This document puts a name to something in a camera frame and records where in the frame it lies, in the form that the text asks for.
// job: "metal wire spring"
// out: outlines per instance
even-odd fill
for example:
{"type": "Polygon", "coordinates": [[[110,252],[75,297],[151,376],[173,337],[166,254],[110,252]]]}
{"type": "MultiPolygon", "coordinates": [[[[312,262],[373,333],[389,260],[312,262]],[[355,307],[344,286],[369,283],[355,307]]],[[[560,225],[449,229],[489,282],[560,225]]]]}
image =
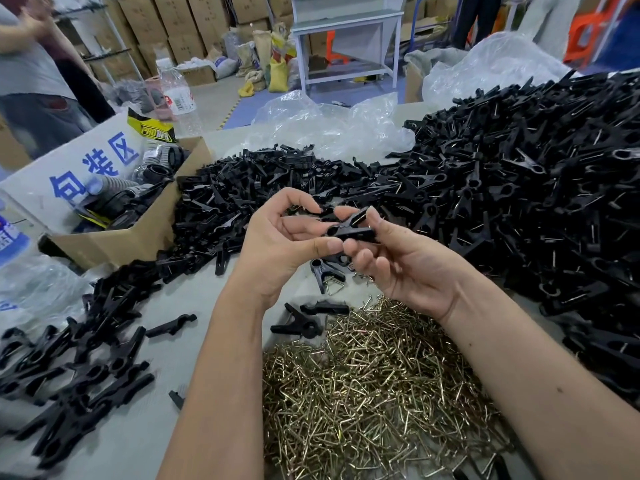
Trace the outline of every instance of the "metal wire spring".
{"type": "Polygon", "coordinates": [[[433,320],[381,297],[326,328],[320,349],[291,342],[264,355],[265,458],[285,478],[404,477],[408,467],[427,478],[464,455],[511,449],[498,411],[433,320]]]}

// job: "person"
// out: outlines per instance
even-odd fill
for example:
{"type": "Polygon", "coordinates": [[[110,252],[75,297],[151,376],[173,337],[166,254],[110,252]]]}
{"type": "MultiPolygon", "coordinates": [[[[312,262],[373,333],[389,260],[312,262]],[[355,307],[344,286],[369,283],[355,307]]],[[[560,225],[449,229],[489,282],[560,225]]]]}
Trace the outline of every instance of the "person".
{"type": "Polygon", "coordinates": [[[29,156],[37,159],[94,126],[44,48],[50,16],[20,17],[0,4],[0,115],[29,156]]]}
{"type": "Polygon", "coordinates": [[[571,23],[581,0],[532,0],[518,31],[549,55],[564,60],[571,23]]]}
{"type": "Polygon", "coordinates": [[[292,205],[320,212],[310,195],[284,189],[249,222],[157,480],[262,480],[262,316],[298,266],[342,250],[386,296],[444,327],[544,478],[637,478],[640,414],[464,258],[374,208],[367,223],[379,245],[318,237],[331,224],[283,217],[292,205]]]}
{"type": "Polygon", "coordinates": [[[467,45],[467,36],[471,27],[478,19],[476,43],[489,37],[493,30],[493,24],[500,11],[502,0],[462,0],[458,21],[453,31],[451,45],[464,50],[467,45]]]}
{"type": "MultiPolygon", "coordinates": [[[[24,8],[37,20],[49,17],[52,11],[51,0],[0,0],[0,3],[16,16],[20,16],[24,8]]],[[[100,82],[57,24],[53,23],[51,32],[39,38],[38,42],[56,63],[80,106],[96,123],[100,124],[115,114],[102,94],[100,82]]]]}

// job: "bottle label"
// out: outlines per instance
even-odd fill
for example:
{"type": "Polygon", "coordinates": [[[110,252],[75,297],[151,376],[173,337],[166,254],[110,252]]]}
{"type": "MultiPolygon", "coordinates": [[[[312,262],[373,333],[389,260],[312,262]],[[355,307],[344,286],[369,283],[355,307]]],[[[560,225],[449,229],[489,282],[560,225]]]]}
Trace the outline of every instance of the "bottle label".
{"type": "Polygon", "coordinates": [[[196,110],[190,88],[171,88],[164,92],[164,99],[169,104],[171,112],[178,116],[196,110]]]}
{"type": "Polygon", "coordinates": [[[29,237],[0,216],[0,266],[17,257],[29,247],[29,237]]]}

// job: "clear plastic bag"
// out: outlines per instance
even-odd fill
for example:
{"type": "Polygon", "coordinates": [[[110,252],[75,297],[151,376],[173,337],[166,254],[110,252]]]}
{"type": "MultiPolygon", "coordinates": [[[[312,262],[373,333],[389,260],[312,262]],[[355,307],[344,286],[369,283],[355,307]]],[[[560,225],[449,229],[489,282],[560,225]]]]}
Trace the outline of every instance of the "clear plastic bag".
{"type": "Polygon", "coordinates": [[[60,261],[26,253],[3,266],[0,274],[0,330],[21,326],[29,331],[43,324],[61,326],[67,317],[84,315],[82,295],[89,281],[60,261]]]}
{"type": "Polygon", "coordinates": [[[371,163],[391,152],[407,152],[415,136],[391,119],[397,93],[367,99],[352,108],[316,104],[292,91],[261,107],[242,148],[260,150],[274,144],[302,148],[314,144],[318,158],[371,163]]]}
{"type": "Polygon", "coordinates": [[[517,32],[498,32],[472,48],[459,63],[449,67],[438,62],[424,78],[422,100],[443,109],[453,106],[453,98],[476,95],[497,85],[523,85],[533,76],[533,84],[558,80],[569,67],[542,51],[517,32]]]}

